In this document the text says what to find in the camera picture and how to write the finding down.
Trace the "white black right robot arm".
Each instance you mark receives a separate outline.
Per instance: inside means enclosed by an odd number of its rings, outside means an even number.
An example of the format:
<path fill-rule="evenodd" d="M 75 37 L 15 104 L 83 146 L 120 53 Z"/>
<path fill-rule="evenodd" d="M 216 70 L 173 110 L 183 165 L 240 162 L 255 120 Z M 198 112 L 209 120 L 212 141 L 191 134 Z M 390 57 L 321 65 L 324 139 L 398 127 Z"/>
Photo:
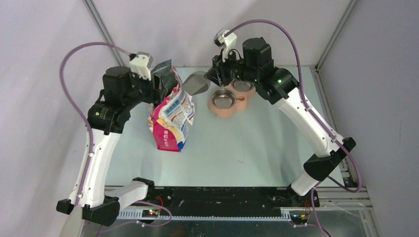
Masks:
<path fill-rule="evenodd" d="M 259 96 L 285 113 L 311 145 L 314 154 L 304 163 L 303 173 L 289 185 L 287 193 L 291 205 L 301 206 L 307 193 L 324 181 L 355 147 L 354 139 L 334 132 L 309 101 L 301 99 L 301 83 L 290 71 L 274 65 L 271 46 L 263 38 L 245 40 L 242 56 L 234 52 L 235 39 L 215 39 L 214 43 L 221 51 L 213 57 L 205 77 L 219 86 L 227 86 L 233 80 L 253 84 Z"/>

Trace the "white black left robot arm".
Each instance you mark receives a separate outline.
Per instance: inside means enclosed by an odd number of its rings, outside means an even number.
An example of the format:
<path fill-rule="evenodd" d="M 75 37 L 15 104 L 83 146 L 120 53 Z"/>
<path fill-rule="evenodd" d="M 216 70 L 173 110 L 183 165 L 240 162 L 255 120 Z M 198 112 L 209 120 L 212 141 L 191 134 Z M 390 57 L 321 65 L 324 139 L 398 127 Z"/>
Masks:
<path fill-rule="evenodd" d="M 138 104 L 161 102 L 168 89 L 158 76 L 146 79 L 128 67 L 108 68 L 102 77 L 103 89 L 84 117 L 87 128 L 83 164 L 74 189 L 58 201 L 56 210 L 71 215 L 81 208 L 81 220 L 109 227 L 121 210 L 133 203 L 153 205 L 155 183 L 133 178 L 125 186 L 105 192 L 105 182 L 114 149 L 122 135 L 130 111 Z"/>

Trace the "metal food scoop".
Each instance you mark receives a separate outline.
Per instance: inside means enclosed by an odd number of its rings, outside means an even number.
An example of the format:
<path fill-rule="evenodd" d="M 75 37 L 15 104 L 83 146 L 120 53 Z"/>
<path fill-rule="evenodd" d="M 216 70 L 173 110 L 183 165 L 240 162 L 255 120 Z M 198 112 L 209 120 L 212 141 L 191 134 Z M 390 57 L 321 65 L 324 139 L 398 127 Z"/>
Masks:
<path fill-rule="evenodd" d="M 204 71 L 196 71 L 187 77 L 182 83 L 182 89 L 189 95 L 195 96 L 207 92 L 214 83 L 204 78 Z"/>

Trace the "pet food bag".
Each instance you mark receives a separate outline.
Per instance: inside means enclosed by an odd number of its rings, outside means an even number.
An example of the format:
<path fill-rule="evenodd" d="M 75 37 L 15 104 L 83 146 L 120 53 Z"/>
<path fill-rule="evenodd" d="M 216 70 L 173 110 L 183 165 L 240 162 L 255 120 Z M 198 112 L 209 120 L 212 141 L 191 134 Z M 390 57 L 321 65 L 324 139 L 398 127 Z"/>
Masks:
<path fill-rule="evenodd" d="M 193 98 L 182 88 L 181 77 L 170 59 L 157 64 L 151 74 L 168 87 L 168 95 L 160 104 L 149 106 L 149 130 L 157 149 L 180 152 L 194 121 L 196 110 Z"/>

